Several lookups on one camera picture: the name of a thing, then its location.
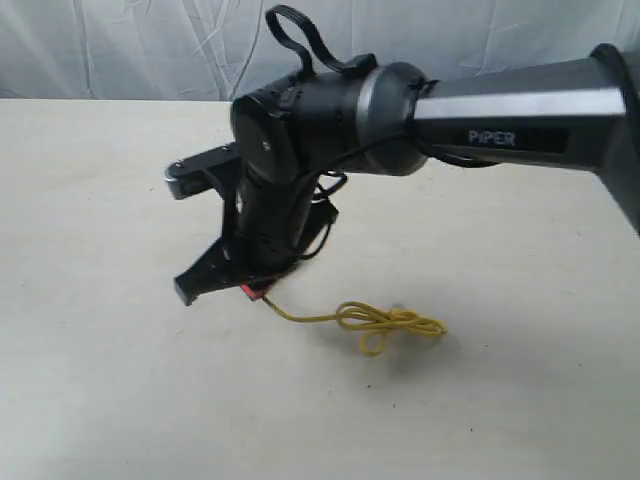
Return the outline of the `right black Piper robot arm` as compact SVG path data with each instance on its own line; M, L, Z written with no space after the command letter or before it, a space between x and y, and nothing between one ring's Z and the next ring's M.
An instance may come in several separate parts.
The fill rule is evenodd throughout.
M365 77L286 76L237 98L229 144L170 165L176 199L215 190L214 244L174 280L185 304L262 291L321 248L337 217L319 179L406 176L428 159L585 170L639 222L639 55L610 44L584 59L432 81L398 62Z

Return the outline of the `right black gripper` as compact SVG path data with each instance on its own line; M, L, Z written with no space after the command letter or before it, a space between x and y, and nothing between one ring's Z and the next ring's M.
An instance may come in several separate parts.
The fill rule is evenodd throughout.
M244 176L233 227L174 278L182 302L190 306L201 295L233 287L259 301L313 258L319 251L309 248L316 240L326 242L338 218L328 198L314 197L317 186L315 174L285 186L260 186Z

